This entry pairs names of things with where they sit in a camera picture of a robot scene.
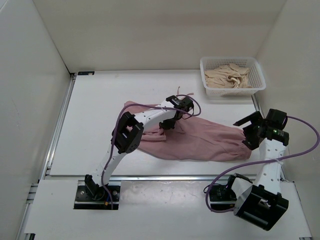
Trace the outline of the pink trousers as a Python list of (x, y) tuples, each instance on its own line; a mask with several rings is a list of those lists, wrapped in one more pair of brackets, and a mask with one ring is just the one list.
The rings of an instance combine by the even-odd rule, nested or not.
[(178, 120), (174, 129), (154, 125), (143, 133), (138, 149), (164, 160), (228, 162), (250, 158), (244, 139), (241, 129), (191, 117)]

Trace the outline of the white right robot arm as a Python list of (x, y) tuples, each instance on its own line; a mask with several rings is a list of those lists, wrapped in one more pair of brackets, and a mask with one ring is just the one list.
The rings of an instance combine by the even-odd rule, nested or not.
[(287, 113), (270, 109), (266, 117), (256, 111), (235, 123), (239, 127), (250, 122), (243, 128), (243, 143), (250, 150), (259, 150), (262, 168), (254, 181), (233, 174), (224, 193), (230, 200), (236, 200), (235, 216), (265, 231), (269, 231), (289, 207), (289, 201), (281, 194), (279, 161), (289, 144), (289, 134), (284, 131), (287, 121)]

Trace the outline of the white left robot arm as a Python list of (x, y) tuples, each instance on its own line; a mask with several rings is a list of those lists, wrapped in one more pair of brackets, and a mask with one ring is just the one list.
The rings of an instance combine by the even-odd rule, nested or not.
[(171, 130), (183, 115), (193, 116), (192, 97), (182, 95), (167, 97), (161, 104), (150, 106), (131, 103), (119, 113), (111, 133), (110, 146), (91, 174), (84, 177), (86, 193), (98, 201), (111, 195), (107, 189), (110, 177), (120, 161), (135, 151), (142, 140), (143, 133), (158, 126), (162, 130)]

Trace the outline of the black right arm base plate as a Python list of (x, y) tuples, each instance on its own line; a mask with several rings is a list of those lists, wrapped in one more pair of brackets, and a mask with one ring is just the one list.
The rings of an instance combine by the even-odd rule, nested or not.
[(250, 182), (234, 182), (232, 185), (214, 184), (204, 188), (204, 193), (209, 195), (209, 206), (215, 211), (228, 211), (234, 208), (235, 215), (252, 212), (261, 197), (262, 188)]

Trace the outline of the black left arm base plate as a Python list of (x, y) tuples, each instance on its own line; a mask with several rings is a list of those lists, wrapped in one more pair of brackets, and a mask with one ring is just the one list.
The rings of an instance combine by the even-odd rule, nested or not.
[(118, 210), (120, 203), (120, 185), (107, 185), (111, 197), (104, 188), (93, 196), (84, 183), (77, 186), (73, 208), (75, 210)]

